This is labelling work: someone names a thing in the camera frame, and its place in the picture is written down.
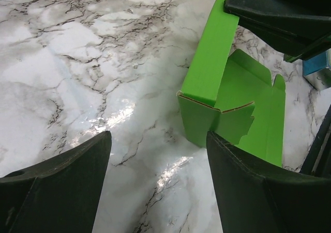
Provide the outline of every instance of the cardboard edge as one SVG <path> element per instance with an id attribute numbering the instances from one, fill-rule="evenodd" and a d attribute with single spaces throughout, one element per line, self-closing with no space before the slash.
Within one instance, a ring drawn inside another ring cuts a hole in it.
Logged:
<path id="1" fill-rule="evenodd" d="M 193 98 L 190 98 L 190 97 L 184 95 L 182 91 L 178 91 L 176 95 L 177 95 L 178 97 L 182 97 L 182 98 L 184 98 L 184 99 L 187 99 L 187 100 L 190 100 L 190 101 L 192 101 L 192 102 L 198 103 L 198 104 L 200 104 L 200 105 L 202 105 L 202 106 L 205 106 L 205 107 L 207 107 L 207 108 L 210 108 L 210 109 L 216 110 L 216 111 L 218 111 L 218 112 L 221 112 L 220 109 L 214 108 L 214 107 L 211 106 L 211 105 L 208 105 L 208 104 L 202 103 L 202 102 L 200 102 L 200 101 L 198 101 L 198 100 L 195 100 L 195 99 L 193 99 Z"/>
<path id="2" fill-rule="evenodd" d="M 195 99 L 192 99 L 192 98 L 190 98 L 190 97 L 188 97 L 188 96 L 185 96 L 185 95 L 183 94 L 183 92 L 181 92 L 181 91 L 178 91 L 176 95 L 177 95 L 178 97 L 182 97 L 182 98 L 184 98 L 184 99 L 187 99 L 187 100 L 190 100 L 190 101 L 192 101 L 192 102 L 198 103 L 198 104 L 200 104 L 200 105 L 202 105 L 202 106 L 205 106 L 205 107 L 207 107 L 207 108 L 210 108 L 210 109 L 216 110 L 216 111 L 218 111 L 218 112 L 220 112 L 220 113 L 222 113 L 222 114 L 230 113 L 230 112 L 232 112 L 232 111 L 239 110 L 239 109 L 241 109 L 241 108 L 244 108 L 244 107 L 247 107 L 247 106 L 250 106 L 250 105 L 253 105 L 253 104 L 254 104 L 254 101 L 251 101 L 251 102 L 249 102 L 249 103 L 247 103 L 247 104 L 244 104 L 244 105 L 241 105 L 241 106 L 238 106 L 238 107 L 235 107 L 235 108 L 229 109 L 229 110 L 221 111 L 221 110 L 218 109 L 218 108 L 212 107 L 212 106 L 207 105 L 207 104 L 204 104 L 204 103 L 202 103 L 202 102 L 200 102 L 200 101 L 198 101 L 198 100 L 195 100 Z"/>

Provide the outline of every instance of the white marble surface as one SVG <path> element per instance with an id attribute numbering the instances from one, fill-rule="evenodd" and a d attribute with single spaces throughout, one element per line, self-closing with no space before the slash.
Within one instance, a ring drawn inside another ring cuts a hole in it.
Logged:
<path id="1" fill-rule="evenodd" d="M 94 233 L 222 232 L 175 96 L 214 1 L 0 0 L 0 177 L 110 130 Z M 284 75 L 283 164 L 298 171 L 331 90 L 247 30 L 233 47 Z"/>

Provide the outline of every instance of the green cardboard box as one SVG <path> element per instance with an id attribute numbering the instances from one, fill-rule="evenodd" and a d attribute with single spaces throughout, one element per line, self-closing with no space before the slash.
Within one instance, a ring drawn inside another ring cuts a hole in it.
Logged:
<path id="1" fill-rule="evenodd" d="M 229 52 L 239 18 L 216 0 L 182 89 L 177 93 L 188 140 L 205 147 L 208 131 L 281 166 L 285 82 L 241 50 Z"/>

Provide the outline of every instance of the blue box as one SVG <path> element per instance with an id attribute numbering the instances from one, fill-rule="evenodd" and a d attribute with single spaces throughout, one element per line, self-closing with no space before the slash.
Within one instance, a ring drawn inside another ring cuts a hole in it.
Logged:
<path id="1" fill-rule="evenodd" d="M 331 87 L 331 49 L 304 61 L 303 75 L 317 90 Z"/>

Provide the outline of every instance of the box flap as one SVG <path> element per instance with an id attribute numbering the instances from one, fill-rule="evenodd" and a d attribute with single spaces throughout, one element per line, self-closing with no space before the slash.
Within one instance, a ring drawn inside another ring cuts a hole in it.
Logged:
<path id="1" fill-rule="evenodd" d="M 237 50 L 228 59 L 215 108 L 224 111 L 250 101 L 255 102 L 252 114 L 254 122 L 237 147 L 280 166 L 285 81 L 278 75 L 272 86 L 270 71 L 252 57 Z"/>
<path id="2" fill-rule="evenodd" d="M 248 134 L 254 121 L 252 116 L 254 109 L 255 103 L 250 102 L 239 108 L 222 112 L 210 130 L 228 139 L 234 145 L 239 144 L 240 139 Z"/>

